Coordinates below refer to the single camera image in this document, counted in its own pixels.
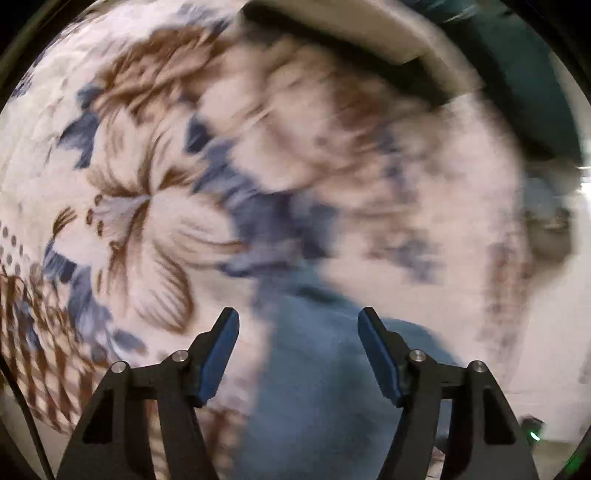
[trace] dark green fabric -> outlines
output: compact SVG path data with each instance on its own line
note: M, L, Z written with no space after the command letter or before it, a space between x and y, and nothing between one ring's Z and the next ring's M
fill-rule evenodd
M437 24L485 82L529 159L582 162L576 125L548 45L498 0L402 0Z

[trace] blue gripper pad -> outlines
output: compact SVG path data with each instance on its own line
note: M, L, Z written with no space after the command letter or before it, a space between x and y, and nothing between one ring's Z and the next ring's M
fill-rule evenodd
M383 332L387 333L384 326L381 326ZM383 337L378 333L365 309L359 312L357 331L382 395L396 406L402 398L402 392L398 388L398 368L388 352Z
M234 345L236 345L236 340L238 339L238 332L240 331L238 312L234 309L229 310L231 312L227 318L224 319L222 317L222 312L222 315L220 315L220 318L213 326L212 331L209 332L209 335L217 334L217 338L214 339L214 344L201 370L201 383L199 384L197 398L203 405L215 396L217 388L222 381L223 373L226 370L228 360L230 360ZM224 323L221 330L217 332L217 327L219 327L218 322Z

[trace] blue cloth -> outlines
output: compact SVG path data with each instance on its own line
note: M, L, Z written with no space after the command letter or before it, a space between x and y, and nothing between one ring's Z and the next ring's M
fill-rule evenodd
M356 325L362 306L304 269L263 278L258 307L274 334L233 478L377 477L402 410L383 398L363 351ZM425 329L382 320L410 348L455 364ZM450 413L443 402L439 435Z

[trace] screw head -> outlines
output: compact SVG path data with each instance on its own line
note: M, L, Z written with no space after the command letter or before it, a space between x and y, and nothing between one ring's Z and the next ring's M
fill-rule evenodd
M410 359L414 362L423 362L427 358L427 355L422 350L411 350Z
M116 374L120 374L126 368L127 364L125 362L115 362L113 365L111 365L112 372Z
M488 370L484 362L480 360L475 360L472 362L472 368L476 370L478 373L484 373Z
M189 352L186 350L177 350L173 353L173 360L175 362L184 362L187 358L189 358Z

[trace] checkered pattern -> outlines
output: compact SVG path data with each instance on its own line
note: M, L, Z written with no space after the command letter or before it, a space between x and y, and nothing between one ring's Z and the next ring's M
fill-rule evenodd
M0 274L0 351L7 359L33 415L60 433L70 435L82 410L105 373L76 339L66 309L49 289L16 275ZM39 345L31 340L36 334ZM149 439L156 478L169 478L155 401L147 402ZM197 410L207 449L223 480L232 467L245 415L222 405Z

